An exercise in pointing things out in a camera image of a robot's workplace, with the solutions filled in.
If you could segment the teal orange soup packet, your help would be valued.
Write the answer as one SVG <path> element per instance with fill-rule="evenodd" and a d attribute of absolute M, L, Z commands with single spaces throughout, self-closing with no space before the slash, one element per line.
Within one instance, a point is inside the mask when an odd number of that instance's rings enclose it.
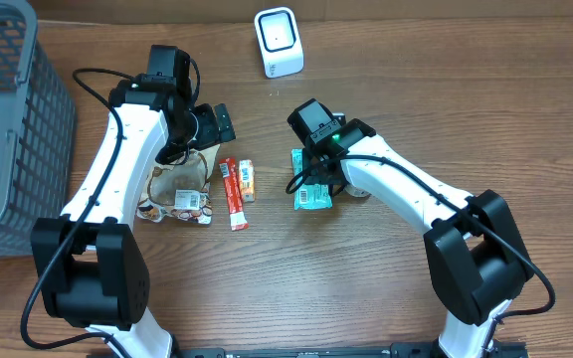
<path fill-rule="evenodd" d="M 301 149 L 291 151 L 291 164 L 293 174 L 297 175 L 303 169 L 304 155 Z M 320 184 L 303 184 L 294 194 L 294 209 L 322 210 L 332 207 L 332 199 L 328 193 L 328 187 Z"/>

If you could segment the green white cup container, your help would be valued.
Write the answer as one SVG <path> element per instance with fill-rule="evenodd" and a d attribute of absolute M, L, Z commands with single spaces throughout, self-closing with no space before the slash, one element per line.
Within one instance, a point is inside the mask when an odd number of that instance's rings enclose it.
<path fill-rule="evenodd" d="M 365 198 L 370 196 L 370 193 L 366 190 L 357 188 L 355 186 L 353 186 L 352 184 L 348 184 L 345 186 L 344 191 L 349 194 L 352 197 L 355 198 Z"/>

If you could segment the red snack packet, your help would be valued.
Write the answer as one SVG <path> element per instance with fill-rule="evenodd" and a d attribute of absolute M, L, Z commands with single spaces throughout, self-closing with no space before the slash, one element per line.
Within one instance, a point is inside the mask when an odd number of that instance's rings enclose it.
<path fill-rule="evenodd" d="M 243 211 L 242 196 L 238 184 L 236 162 L 233 157 L 227 157 L 219 162 L 219 169 L 223 176 L 225 192 L 232 231 L 241 231 L 249 228 Z"/>

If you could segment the white brown snack bag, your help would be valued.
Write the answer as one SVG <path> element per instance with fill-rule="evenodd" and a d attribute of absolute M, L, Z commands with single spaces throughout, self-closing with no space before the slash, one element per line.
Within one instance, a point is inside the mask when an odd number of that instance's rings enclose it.
<path fill-rule="evenodd" d="M 184 164 L 154 163 L 137 202 L 136 216 L 160 223 L 165 218 L 198 225 L 210 225 L 213 204 L 210 178 L 220 149 L 191 150 Z"/>

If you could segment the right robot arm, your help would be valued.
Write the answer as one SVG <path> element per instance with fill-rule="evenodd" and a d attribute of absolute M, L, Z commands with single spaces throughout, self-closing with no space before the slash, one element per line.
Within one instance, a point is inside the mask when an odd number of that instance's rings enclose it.
<path fill-rule="evenodd" d="M 435 294 L 448 314 L 434 342 L 395 343 L 394 357 L 524 357 L 522 343 L 494 340 L 534 270 L 506 202 L 447 185 L 398 154 L 375 129 L 312 98 L 287 122 L 311 163 L 289 182 L 353 188 L 389 206 L 423 237 Z"/>

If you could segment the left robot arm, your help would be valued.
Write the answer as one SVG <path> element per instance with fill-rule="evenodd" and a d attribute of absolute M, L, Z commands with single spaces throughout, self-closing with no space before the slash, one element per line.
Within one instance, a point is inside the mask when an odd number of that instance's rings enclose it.
<path fill-rule="evenodd" d="M 30 234 L 38 280 L 20 319 L 25 344 L 49 350 L 99 338 L 115 357 L 178 357 L 174 335 L 148 308 L 149 271 L 133 235 L 153 164 L 181 166 L 194 151 L 234 139 L 223 104 L 199 104 L 190 55 L 154 45 L 147 69 L 119 75 L 101 146 L 79 191 Z"/>

